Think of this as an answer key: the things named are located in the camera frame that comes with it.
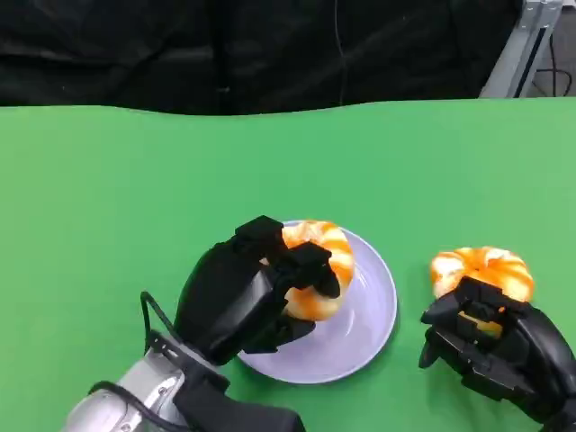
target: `black backdrop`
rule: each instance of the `black backdrop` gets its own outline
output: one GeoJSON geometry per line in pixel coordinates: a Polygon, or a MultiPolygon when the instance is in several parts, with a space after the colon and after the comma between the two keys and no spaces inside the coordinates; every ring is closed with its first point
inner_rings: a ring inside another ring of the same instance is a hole
{"type": "Polygon", "coordinates": [[[273,113],[477,97],[521,0],[0,0],[0,105],[273,113]]]}

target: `metal stand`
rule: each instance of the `metal stand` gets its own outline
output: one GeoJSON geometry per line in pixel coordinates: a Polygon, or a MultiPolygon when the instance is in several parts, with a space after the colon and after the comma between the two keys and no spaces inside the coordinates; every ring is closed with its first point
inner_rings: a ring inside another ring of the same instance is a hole
{"type": "Polygon", "coordinates": [[[526,0],[480,97],[524,97],[562,13],[563,0],[526,0]]]}

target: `plate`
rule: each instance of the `plate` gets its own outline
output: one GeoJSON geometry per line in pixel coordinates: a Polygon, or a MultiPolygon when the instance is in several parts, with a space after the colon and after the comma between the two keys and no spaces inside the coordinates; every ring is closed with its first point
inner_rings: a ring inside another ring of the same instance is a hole
{"type": "Polygon", "coordinates": [[[392,275],[372,246],[342,230],[354,253],[355,271],[340,310],[318,322],[309,335],[279,346],[277,353],[240,353],[246,365],[288,383],[328,383],[361,369],[384,347],[396,320],[392,275]]]}

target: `glazed donut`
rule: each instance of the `glazed donut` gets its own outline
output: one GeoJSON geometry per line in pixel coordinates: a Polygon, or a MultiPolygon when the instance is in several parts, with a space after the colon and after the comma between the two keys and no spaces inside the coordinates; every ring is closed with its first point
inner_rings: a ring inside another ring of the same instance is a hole
{"type": "Polygon", "coordinates": [[[509,250],[462,247],[454,252],[439,253],[430,264],[430,278],[437,298],[456,288],[462,276],[497,286],[519,302],[530,302],[534,294],[534,280],[526,263],[509,250]]]}
{"type": "Polygon", "coordinates": [[[305,220],[296,226],[284,227],[282,237],[288,248],[311,241],[332,252],[328,263],[340,285],[339,297],[325,297],[313,286],[303,290],[291,288],[285,296],[288,301],[285,311],[289,315],[301,320],[327,320],[340,308],[354,273],[354,256],[344,232],[332,222],[305,220]]]}

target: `green backdrop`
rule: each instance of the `green backdrop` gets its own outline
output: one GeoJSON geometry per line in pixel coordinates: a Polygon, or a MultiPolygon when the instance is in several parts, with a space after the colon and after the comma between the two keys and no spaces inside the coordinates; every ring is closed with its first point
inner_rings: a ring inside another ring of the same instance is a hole
{"type": "Polygon", "coordinates": [[[259,214],[363,236],[394,276],[392,339],[319,386],[239,362],[230,394],[310,432],[536,430],[508,403],[417,368],[439,250],[519,253],[535,303],[576,346],[576,99],[379,103],[201,118],[113,108],[0,110],[3,430],[58,431],[92,383],[140,355],[143,289],[173,316],[200,254],[259,214]]]}

